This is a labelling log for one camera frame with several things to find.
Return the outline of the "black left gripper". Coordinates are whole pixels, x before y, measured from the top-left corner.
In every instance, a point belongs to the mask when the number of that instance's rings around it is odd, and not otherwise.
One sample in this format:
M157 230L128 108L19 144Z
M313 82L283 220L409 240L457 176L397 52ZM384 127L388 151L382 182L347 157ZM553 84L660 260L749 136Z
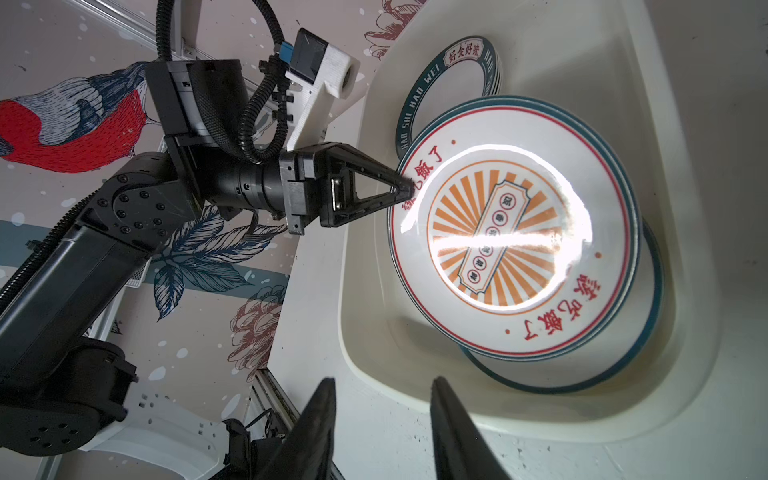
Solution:
M346 225L411 200L412 180L348 144L325 142L254 164L221 150L203 158L203 199L229 221L264 210L302 234L315 219Z

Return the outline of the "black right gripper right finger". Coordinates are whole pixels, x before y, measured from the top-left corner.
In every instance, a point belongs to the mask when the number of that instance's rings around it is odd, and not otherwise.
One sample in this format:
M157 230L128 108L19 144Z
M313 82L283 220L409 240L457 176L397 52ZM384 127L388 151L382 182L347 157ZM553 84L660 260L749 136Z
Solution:
M510 478L444 377L432 383L430 419L437 479Z

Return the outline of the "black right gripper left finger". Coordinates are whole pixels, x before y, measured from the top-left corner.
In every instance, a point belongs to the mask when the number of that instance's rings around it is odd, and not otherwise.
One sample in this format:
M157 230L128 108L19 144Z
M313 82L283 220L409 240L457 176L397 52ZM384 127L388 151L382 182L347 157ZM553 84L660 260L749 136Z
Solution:
M324 378L258 479L330 479L336 420L335 380Z

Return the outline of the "orange sunburst plate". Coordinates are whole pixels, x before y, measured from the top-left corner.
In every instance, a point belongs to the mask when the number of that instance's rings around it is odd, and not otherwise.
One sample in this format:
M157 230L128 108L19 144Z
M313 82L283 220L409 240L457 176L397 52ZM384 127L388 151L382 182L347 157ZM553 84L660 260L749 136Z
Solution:
M584 120L497 95L433 120L387 212L396 275L419 313L467 350L511 362L585 345L627 299L641 213L626 169Z

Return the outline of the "green rim plate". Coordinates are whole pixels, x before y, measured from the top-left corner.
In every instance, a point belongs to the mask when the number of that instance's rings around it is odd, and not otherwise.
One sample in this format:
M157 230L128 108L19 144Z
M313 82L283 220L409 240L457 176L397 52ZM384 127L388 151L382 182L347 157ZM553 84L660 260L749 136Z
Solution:
M414 140L437 117L455 106L498 93L499 56L486 37L460 38L441 50L409 90L395 125L395 151L402 159Z

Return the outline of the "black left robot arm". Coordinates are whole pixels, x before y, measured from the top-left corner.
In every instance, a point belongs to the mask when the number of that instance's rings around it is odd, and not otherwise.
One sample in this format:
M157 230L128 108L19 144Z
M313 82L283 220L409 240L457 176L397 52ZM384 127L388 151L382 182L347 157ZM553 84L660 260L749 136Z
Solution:
M236 60L147 64L165 152L131 159L76 204L1 292L1 444L28 456L75 450L128 416L123 351L86 330L131 275L157 273L162 313L185 286L241 286L236 264L313 221L339 227L411 199L413 183L342 143L288 149L289 78L272 56L245 90Z

